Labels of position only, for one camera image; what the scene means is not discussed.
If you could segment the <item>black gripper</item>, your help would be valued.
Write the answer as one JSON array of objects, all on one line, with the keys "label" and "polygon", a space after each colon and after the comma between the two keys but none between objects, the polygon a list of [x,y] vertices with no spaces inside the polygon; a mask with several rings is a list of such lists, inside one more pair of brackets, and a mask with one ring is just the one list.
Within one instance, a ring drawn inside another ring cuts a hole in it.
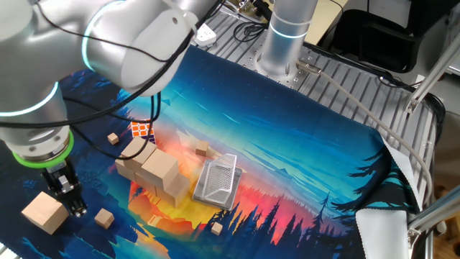
[{"label": "black gripper", "polygon": [[82,186],[69,160],[46,168],[42,172],[42,177],[46,180],[49,190],[66,204],[73,216],[81,217],[86,214],[88,206],[82,197]]}]

